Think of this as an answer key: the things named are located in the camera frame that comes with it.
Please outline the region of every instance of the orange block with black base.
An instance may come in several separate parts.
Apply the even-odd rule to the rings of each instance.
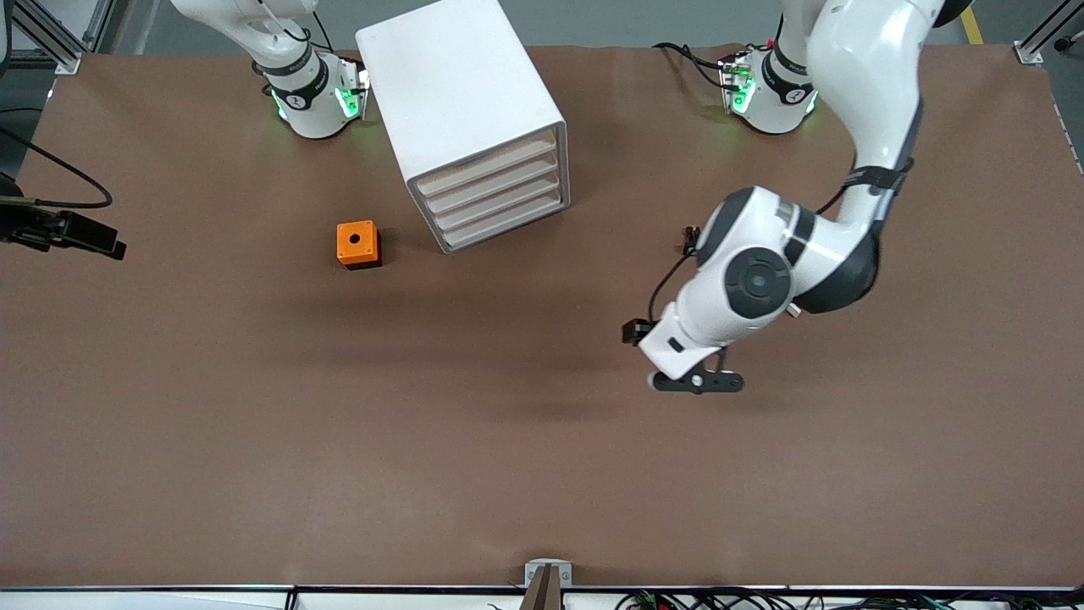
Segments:
[[[380,232],[372,220],[339,224],[335,243],[339,262],[347,269],[370,269],[384,263],[380,258]]]

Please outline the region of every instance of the white robot link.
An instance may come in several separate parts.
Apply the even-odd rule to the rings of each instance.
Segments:
[[[720,63],[730,112],[767,133],[795,129],[827,103],[855,147],[836,220],[762,186],[732,193],[701,232],[687,235],[697,272],[658,321],[628,323],[660,373],[656,390],[737,392],[722,366],[726,347],[788,307],[833,312],[862,298],[879,264],[881,228],[907,170],[922,114],[918,55],[930,28],[958,16],[956,0],[783,0],[779,34]],[[705,361],[719,355],[710,369]]]
[[[305,138],[334,135],[364,112],[369,73],[330,50],[315,51],[293,20],[318,0],[172,0],[190,20],[241,46],[270,83],[279,115]]]

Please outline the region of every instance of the white container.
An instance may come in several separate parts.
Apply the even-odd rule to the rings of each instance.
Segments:
[[[496,0],[358,30],[406,187],[452,252],[569,204],[565,119]]]

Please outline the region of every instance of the table surface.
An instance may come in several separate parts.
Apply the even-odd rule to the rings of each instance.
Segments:
[[[35,139],[129,248],[0,248],[0,584],[1080,582],[1084,180],[1042,70],[928,48],[877,286],[695,398],[621,324],[685,224],[748,184],[818,206],[850,141],[825,107],[752,132],[661,51],[531,55],[572,206],[452,256],[378,121],[295,137],[246,57],[61,77]],[[387,262],[347,271],[362,218]]]

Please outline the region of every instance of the orange cube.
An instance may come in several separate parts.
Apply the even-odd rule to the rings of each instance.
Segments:
[[[335,243],[339,262],[347,269],[370,269],[384,263],[380,259],[380,232],[372,220],[339,224]]]

